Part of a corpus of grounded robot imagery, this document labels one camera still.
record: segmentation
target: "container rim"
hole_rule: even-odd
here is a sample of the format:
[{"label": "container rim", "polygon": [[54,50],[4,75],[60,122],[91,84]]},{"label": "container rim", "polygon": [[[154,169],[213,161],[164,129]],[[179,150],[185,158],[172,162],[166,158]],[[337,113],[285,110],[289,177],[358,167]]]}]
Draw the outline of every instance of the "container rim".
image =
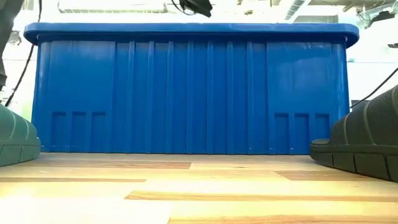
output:
[{"label": "container rim", "polygon": [[359,40],[359,29],[351,24],[200,24],[200,23],[47,23],[35,22],[25,27],[24,37],[32,44],[39,35],[53,34],[280,34],[343,35],[346,48]]}]

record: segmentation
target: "rubber sole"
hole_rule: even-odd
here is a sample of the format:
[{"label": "rubber sole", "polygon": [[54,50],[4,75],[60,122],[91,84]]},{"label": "rubber sole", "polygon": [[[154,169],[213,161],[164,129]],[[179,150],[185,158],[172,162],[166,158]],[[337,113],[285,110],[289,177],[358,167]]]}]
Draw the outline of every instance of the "rubber sole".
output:
[{"label": "rubber sole", "polygon": [[356,174],[398,182],[398,146],[310,145],[319,164]]},{"label": "rubber sole", "polygon": [[0,167],[30,161],[40,154],[40,141],[18,144],[13,141],[0,141]]}]

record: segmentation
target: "black cable bundle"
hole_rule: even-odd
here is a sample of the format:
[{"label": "black cable bundle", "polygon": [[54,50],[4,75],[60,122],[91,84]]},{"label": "black cable bundle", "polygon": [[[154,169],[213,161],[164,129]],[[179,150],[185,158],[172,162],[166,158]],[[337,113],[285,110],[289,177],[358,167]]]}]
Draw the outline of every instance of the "black cable bundle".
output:
[{"label": "black cable bundle", "polygon": [[186,9],[193,11],[194,13],[202,14],[206,17],[210,17],[210,11],[213,9],[209,0],[180,0],[180,6],[182,10],[176,5],[174,0],[172,0],[173,5],[182,13],[189,15],[185,12]]}]

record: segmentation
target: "person's leg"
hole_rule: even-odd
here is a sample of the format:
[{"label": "person's leg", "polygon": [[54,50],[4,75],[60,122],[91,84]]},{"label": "person's leg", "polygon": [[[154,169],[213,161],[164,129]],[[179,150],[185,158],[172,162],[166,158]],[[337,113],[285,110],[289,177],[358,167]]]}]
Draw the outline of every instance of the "person's leg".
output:
[{"label": "person's leg", "polygon": [[0,0],[0,90],[6,84],[6,71],[2,62],[2,53],[11,35],[14,19],[18,15],[24,0]]}]

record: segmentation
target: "dark green shoe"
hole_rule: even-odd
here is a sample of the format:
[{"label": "dark green shoe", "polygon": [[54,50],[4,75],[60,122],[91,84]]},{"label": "dark green shoe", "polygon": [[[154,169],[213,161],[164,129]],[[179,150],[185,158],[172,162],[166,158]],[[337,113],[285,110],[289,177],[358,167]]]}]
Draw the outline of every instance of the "dark green shoe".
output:
[{"label": "dark green shoe", "polygon": [[0,167],[38,158],[36,128],[0,104]]}]

